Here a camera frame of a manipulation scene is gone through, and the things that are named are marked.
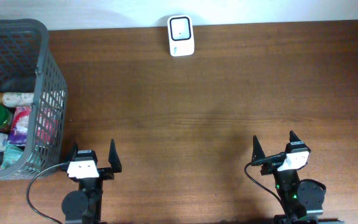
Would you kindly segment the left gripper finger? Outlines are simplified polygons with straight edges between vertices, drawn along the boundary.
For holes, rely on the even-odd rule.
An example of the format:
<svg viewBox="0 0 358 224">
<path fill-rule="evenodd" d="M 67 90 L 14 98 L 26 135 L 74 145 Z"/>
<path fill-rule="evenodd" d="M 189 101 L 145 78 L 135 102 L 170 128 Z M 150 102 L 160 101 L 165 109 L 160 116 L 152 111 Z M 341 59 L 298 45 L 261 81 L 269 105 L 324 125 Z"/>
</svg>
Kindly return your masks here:
<svg viewBox="0 0 358 224">
<path fill-rule="evenodd" d="M 116 151 L 114 139 L 111 139 L 108 162 L 110 163 L 111 169 L 114 173 L 122 172 L 122 164 Z"/>
<path fill-rule="evenodd" d="M 78 145 L 76 142 L 73 143 L 72 147 L 68 150 L 65 162 L 73 161 L 78 153 Z"/>
</svg>

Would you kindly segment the red purple tissue pack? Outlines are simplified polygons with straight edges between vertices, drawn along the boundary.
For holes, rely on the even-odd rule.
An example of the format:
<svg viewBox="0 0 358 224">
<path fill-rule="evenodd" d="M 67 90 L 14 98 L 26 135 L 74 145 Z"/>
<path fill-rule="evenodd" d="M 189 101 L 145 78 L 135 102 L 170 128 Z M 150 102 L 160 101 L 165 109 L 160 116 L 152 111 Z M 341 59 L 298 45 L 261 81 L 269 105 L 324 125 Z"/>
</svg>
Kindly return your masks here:
<svg viewBox="0 0 358 224">
<path fill-rule="evenodd" d="M 30 106 L 17 107 L 14 113 L 13 122 L 10 133 L 8 134 L 8 141 L 14 146 L 24 147 L 27 142 L 27 132 L 29 127 L 29 118 L 32 112 Z M 39 121 L 42 126 L 37 127 L 36 143 L 49 144 L 53 135 L 56 135 L 56 126 L 58 124 L 55 116 L 50 109 L 42 109 L 36 121 Z"/>
</svg>

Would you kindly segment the white bamboo print tube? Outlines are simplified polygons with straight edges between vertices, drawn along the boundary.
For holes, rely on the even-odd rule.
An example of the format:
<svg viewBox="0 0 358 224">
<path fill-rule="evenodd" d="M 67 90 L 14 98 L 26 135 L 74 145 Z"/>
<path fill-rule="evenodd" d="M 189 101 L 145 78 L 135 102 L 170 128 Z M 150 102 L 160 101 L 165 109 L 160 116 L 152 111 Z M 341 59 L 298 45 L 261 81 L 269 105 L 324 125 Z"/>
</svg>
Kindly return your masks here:
<svg viewBox="0 0 358 224">
<path fill-rule="evenodd" d="M 63 106 L 65 99 L 65 91 L 44 91 L 40 96 L 40 104 L 50 105 L 52 108 Z M 34 93 L 5 92 L 0 93 L 0 105 L 8 108 L 30 106 L 34 101 Z"/>
</svg>

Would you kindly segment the teal wet wipes pouch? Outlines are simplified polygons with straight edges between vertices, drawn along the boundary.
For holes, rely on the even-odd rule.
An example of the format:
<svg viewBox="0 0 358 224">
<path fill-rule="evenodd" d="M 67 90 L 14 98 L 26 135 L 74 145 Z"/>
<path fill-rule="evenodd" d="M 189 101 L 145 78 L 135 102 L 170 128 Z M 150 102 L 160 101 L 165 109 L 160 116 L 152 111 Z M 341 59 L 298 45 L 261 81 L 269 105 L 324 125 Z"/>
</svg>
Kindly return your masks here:
<svg viewBox="0 0 358 224">
<path fill-rule="evenodd" d="M 3 155 L 3 161 L 0 170 L 7 169 L 15 164 L 23 155 L 23 150 L 17 146 L 8 144 Z"/>
</svg>

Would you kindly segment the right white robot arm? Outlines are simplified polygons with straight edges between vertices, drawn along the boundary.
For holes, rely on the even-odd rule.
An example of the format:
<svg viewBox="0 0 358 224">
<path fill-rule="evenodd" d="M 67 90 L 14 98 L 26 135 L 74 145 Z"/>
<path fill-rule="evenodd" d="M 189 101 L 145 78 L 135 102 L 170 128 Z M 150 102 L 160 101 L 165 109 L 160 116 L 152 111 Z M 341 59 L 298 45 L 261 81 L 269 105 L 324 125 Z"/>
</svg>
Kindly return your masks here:
<svg viewBox="0 0 358 224">
<path fill-rule="evenodd" d="M 260 166 L 262 175 L 273 175 L 276 193 L 248 176 L 280 203 L 284 214 L 275 215 L 273 223 L 342 223 L 338 219 L 319 218 L 323 214 L 326 186 L 313 179 L 301 180 L 298 176 L 298 171 L 307 165 L 310 153 L 311 149 L 293 131 L 289 132 L 285 150 L 272 156 L 266 156 L 257 136 L 253 137 L 252 159 L 244 172 L 248 175 L 249 166 Z"/>
</svg>

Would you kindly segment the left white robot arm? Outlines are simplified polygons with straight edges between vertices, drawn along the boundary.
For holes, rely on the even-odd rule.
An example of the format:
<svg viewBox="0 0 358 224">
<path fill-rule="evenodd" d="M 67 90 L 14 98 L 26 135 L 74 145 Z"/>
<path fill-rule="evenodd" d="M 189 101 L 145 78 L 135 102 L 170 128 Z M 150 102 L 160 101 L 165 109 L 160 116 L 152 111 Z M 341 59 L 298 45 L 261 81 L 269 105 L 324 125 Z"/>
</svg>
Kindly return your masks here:
<svg viewBox="0 0 358 224">
<path fill-rule="evenodd" d="M 116 151 L 114 140 L 109 148 L 109 167 L 98 168 L 98 158 L 94 150 L 79 150 L 74 144 L 68 157 L 68 164 L 62 171 L 78 184 L 78 190 L 67 194 L 62 201 L 65 223 L 101 223 L 103 182 L 113 180 L 114 174 L 122 172 L 122 164 Z"/>
</svg>

